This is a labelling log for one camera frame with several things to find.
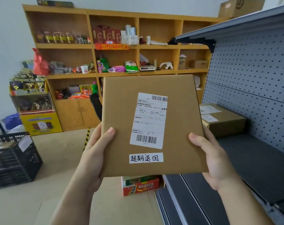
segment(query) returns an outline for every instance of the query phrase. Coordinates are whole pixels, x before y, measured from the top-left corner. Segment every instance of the white wall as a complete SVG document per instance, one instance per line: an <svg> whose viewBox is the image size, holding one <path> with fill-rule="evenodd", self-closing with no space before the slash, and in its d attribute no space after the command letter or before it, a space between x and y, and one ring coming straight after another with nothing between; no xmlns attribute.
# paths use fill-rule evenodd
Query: white wall
<svg viewBox="0 0 284 225"><path fill-rule="evenodd" d="M217 17L227 0L60 0L76 7L101 10ZM268 7L279 0L267 0ZM22 60L33 58L34 42L21 4L36 0L0 0L0 119L16 112L9 97L9 78L20 70Z"/></svg>

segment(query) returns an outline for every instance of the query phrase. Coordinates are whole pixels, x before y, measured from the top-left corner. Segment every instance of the wooden shelving unit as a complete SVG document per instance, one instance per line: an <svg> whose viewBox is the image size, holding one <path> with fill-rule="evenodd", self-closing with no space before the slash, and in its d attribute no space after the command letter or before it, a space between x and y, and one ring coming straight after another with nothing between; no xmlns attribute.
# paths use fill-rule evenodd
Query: wooden shelving unit
<svg viewBox="0 0 284 225"><path fill-rule="evenodd" d="M100 100L100 78L111 76L142 76L165 74L194 74L200 76L200 90L197 90L199 102L201 102L208 69L189 69L191 60L210 60L211 54L206 45L130 45L129 50L96 50L92 40L92 28L98 25L106 25L111 28L124 30L125 25L130 24L136 28L139 36L151 36L152 40L168 42L172 37L192 30L210 26L226 19L212 17L195 17L183 15L166 15L154 13L134 13L107 10L88 10L79 8L56 8L36 5L23 5L25 15L35 41L43 57L48 61L62 61L66 66L76 67L83 64L95 63L100 54L104 55L110 66L124 65L126 60L134 60L139 65L139 55L142 54L151 63L157 60L171 61L173 70L159 70L153 72L138 73L72 73L47 76L50 93L53 98L63 131L95 127L99 121L92 105L87 99L57 100L55 90L61 90L69 85L92 84L97 82ZM51 31L72 32L91 38L92 44L46 44L37 43L35 27L49 28ZM185 54L187 69L178 70L179 55Z"/></svg>

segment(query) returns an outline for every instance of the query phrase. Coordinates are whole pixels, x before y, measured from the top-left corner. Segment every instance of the red sign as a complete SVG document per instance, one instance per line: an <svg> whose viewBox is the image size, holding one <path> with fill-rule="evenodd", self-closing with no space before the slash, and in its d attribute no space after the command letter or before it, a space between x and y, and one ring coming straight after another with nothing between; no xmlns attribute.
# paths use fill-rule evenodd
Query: red sign
<svg viewBox="0 0 284 225"><path fill-rule="evenodd" d="M95 44L96 50L129 50L129 46L125 44Z"/></svg>

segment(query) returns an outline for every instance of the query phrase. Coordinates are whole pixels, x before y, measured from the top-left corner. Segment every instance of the black plastic crate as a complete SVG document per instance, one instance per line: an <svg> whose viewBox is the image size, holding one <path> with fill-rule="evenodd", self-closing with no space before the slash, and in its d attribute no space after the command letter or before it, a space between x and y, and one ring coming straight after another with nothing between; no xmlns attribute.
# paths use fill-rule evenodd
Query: black plastic crate
<svg viewBox="0 0 284 225"><path fill-rule="evenodd" d="M29 133L0 135L0 143L19 142L25 135ZM0 188L33 181L42 164L43 161L33 142L24 151L20 149L19 144L0 149Z"/></svg>

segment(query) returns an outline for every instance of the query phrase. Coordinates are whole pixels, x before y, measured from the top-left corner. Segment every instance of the cabinet door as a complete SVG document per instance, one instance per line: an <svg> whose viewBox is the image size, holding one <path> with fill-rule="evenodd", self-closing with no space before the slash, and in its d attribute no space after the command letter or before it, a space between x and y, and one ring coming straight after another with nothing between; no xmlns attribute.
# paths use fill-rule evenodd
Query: cabinet door
<svg viewBox="0 0 284 225"><path fill-rule="evenodd" d="M63 131L78 130L84 126L77 99L56 100L55 108Z"/></svg>
<svg viewBox="0 0 284 225"><path fill-rule="evenodd" d="M89 99L79 99L80 110L82 111L82 119L86 127L95 128L100 123L94 107Z"/></svg>

